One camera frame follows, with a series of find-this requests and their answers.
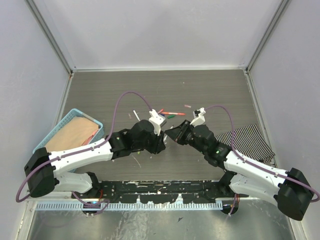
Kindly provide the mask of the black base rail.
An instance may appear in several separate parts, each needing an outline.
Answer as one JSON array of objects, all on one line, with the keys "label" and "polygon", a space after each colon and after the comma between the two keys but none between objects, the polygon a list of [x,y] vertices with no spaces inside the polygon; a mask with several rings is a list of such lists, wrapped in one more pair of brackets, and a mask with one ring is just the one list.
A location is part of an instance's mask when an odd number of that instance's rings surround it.
[{"label": "black base rail", "polygon": [[223,189],[213,180],[167,181],[102,181],[85,193],[75,192],[81,199],[108,199],[111,203],[183,204],[215,203],[218,198],[233,198],[235,193]]}]

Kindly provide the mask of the white marker blue end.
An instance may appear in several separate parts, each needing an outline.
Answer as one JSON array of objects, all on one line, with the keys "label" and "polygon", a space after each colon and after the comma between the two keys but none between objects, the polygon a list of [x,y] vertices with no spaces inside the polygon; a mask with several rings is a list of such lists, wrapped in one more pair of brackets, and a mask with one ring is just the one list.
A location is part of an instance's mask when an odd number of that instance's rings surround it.
[{"label": "white marker blue end", "polygon": [[139,121],[140,121],[140,118],[139,118],[139,116],[138,116],[137,112],[136,112],[135,110],[133,110],[133,113],[134,113],[134,115],[135,115],[136,119],[137,119],[137,120],[138,120],[138,122],[139,122]]}]

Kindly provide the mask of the white marker green end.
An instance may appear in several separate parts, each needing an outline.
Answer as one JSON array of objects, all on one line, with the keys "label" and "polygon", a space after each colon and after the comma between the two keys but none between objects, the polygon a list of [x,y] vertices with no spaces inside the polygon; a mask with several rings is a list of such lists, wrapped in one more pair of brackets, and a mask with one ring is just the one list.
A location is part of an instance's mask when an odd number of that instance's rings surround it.
[{"label": "white marker green end", "polygon": [[167,137],[168,137],[168,136],[167,136],[166,134],[164,134],[164,137],[163,137],[163,144],[164,144],[164,146],[166,146],[166,144],[167,144],[167,143],[166,143]]}]

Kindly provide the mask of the striped black white cloth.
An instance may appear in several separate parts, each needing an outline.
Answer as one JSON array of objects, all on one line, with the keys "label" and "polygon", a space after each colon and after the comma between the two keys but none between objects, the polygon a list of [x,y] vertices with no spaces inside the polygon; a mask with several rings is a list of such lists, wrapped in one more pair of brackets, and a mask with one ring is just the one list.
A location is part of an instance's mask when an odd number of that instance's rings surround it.
[{"label": "striped black white cloth", "polygon": [[275,153],[264,140],[256,124],[235,129],[234,147],[237,151],[261,163],[269,163]]}]

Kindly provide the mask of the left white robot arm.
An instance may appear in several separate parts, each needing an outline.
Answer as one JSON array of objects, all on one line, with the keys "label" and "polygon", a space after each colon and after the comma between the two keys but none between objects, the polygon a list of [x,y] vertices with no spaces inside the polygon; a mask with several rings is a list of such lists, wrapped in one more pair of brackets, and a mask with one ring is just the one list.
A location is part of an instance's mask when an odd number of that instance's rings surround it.
[{"label": "left white robot arm", "polygon": [[130,129],[113,132],[82,147],[52,152],[39,148],[24,167],[29,196],[39,198],[54,191],[73,191],[93,199],[101,191],[97,177],[92,173],[72,173],[72,170],[144,150],[159,154],[166,148],[164,135],[148,120],[141,120]]}]

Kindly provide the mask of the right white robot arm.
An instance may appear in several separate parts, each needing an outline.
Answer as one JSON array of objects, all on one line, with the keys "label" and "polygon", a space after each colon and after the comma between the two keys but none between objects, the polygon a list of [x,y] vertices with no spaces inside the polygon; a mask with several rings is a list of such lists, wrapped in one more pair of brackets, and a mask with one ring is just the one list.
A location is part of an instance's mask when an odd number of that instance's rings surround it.
[{"label": "right white robot arm", "polygon": [[271,167],[243,155],[218,141],[206,125],[192,126],[188,120],[165,134],[179,145],[189,145],[212,166],[225,170],[220,192],[225,197],[247,195],[275,205],[287,217],[301,221],[314,192],[304,174]]}]

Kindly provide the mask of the orange white marker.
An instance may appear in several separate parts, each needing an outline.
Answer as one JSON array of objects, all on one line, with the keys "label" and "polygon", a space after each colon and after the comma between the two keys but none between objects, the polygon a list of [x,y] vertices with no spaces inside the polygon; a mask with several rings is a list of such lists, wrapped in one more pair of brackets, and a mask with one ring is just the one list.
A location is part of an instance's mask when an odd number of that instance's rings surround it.
[{"label": "orange white marker", "polygon": [[182,112],[162,112],[162,114],[164,115],[175,115],[175,116],[185,116],[186,113],[182,113]]}]

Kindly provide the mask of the light blue plastic basket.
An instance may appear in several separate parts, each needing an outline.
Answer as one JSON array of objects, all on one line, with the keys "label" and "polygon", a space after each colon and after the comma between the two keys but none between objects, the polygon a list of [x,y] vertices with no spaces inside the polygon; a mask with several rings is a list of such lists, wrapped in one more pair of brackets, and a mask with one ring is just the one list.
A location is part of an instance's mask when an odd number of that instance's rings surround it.
[{"label": "light blue plastic basket", "polygon": [[37,145],[47,152],[67,151],[99,141],[104,135],[103,124],[73,108]]}]

